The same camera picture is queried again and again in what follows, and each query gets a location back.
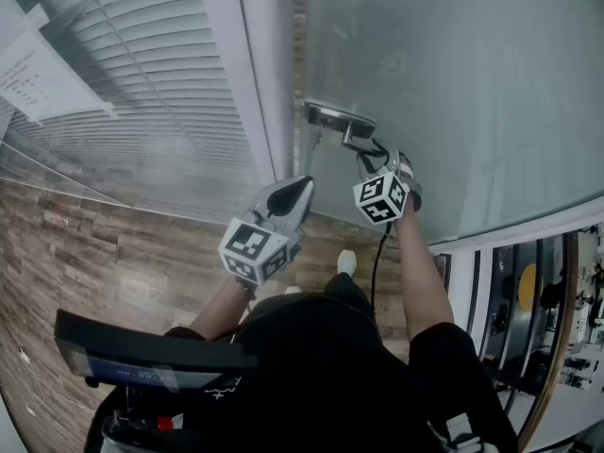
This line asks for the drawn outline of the person's right forearm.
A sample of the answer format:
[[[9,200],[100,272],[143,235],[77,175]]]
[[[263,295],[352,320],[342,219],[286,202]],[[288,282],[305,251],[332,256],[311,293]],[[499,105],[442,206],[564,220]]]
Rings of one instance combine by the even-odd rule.
[[[431,327],[454,323],[444,283],[415,217],[410,201],[394,222],[402,280],[402,299],[410,341]]]

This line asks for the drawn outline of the curved wooden rail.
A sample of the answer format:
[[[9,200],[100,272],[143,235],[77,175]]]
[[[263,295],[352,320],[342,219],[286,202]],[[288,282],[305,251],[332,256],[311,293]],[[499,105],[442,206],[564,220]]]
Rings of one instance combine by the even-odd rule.
[[[519,433],[518,447],[520,453],[527,453],[529,451],[529,443],[545,415],[546,408],[558,384],[564,359],[566,357],[567,345],[570,341],[570,334],[572,332],[578,281],[578,233],[576,231],[563,233],[562,245],[563,294],[558,314],[558,324],[551,348],[545,382],[542,384],[541,390],[536,396],[536,399],[529,410],[528,417]]]

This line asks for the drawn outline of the black chest-mounted tablet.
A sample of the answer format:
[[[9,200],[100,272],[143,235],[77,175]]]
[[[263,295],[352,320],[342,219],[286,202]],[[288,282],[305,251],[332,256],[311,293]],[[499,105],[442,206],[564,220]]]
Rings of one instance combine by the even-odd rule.
[[[156,335],[58,310],[54,338],[70,371],[89,382],[204,390],[258,369],[239,344]]]

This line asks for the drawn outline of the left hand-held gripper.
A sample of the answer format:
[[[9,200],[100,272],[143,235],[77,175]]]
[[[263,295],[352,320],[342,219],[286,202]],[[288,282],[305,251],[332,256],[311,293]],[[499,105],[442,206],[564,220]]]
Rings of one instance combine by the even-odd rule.
[[[314,197],[311,176],[282,179],[263,188],[256,204],[229,223],[218,252],[226,270],[260,286],[287,267],[300,246],[299,228]]]

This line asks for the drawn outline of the yellow round disc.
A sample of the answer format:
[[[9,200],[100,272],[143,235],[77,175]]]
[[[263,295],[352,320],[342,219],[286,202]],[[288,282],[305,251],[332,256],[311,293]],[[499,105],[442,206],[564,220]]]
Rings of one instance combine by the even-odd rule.
[[[518,283],[518,303],[522,311],[532,311],[534,301],[534,289],[537,277],[537,265],[527,265]]]

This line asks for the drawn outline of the white door frame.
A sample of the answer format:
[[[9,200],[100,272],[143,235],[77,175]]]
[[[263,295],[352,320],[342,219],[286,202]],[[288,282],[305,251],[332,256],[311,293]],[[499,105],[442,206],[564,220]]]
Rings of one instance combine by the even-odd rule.
[[[276,180],[294,175],[294,0],[241,0]]]

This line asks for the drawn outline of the person's left forearm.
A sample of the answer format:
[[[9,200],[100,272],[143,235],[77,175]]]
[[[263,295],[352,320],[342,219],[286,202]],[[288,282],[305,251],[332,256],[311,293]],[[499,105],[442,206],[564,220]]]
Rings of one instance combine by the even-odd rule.
[[[255,298],[257,286],[229,276],[189,329],[207,340],[223,337],[241,321],[249,303]]]

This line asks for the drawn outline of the black chest mount red button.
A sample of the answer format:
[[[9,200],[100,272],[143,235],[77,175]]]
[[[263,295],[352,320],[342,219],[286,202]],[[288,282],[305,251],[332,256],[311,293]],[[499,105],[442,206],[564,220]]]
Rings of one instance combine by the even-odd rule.
[[[100,453],[189,453],[190,439],[170,417],[146,411],[140,391],[126,387],[124,396],[126,406],[103,421]]]

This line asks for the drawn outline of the frosted glass door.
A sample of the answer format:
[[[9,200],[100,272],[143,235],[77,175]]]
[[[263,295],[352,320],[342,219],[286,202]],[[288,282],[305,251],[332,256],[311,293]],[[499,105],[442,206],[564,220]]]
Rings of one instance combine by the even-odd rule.
[[[375,122],[432,243],[604,195],[604,0],[307,0],[305,97]]]

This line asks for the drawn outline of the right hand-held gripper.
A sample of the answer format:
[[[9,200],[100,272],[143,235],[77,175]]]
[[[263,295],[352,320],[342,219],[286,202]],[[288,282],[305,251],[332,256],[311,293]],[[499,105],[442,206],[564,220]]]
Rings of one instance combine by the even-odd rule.
[[[372,225],[384,225],[401,219],[411,199],[413,209],[422,206],[422,187],[415,180],[399,174],[400,151],[379,140],[372,140],[375,155],[383,163],[376,167],[364,152],[356,153],[361,181],[353,188],[358,211]]]

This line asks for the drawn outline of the silver door handle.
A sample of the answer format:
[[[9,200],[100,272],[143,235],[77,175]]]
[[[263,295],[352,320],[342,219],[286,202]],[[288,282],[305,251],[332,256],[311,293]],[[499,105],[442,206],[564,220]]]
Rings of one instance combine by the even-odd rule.
[[[381,151],[371,141],[376,128],[374,120],[312,101],[305,102],[304,111],[310,125],[340,132],[343,147],[369,156],[380,155]]]

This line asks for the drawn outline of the white paper notice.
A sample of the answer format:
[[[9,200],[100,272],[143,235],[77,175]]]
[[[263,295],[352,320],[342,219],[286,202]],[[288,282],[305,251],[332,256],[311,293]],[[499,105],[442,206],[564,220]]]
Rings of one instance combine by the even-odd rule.
[[[33,123],[81,112],[117,117],[35,29],[24,31],[0,55],[0,96]]]

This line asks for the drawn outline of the person's black shirt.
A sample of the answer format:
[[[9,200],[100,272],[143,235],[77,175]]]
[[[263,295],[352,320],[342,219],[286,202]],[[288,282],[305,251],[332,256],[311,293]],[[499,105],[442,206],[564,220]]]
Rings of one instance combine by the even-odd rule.
[[[446,423],[460,414],[499,453],[518,453],[469,335],[429,327],[402,361],[347,275],[320,294],[261,301],[236,342],[257,371],[205,392],[148,395],[153,412],[201,433],[193,453],[445,453]]]

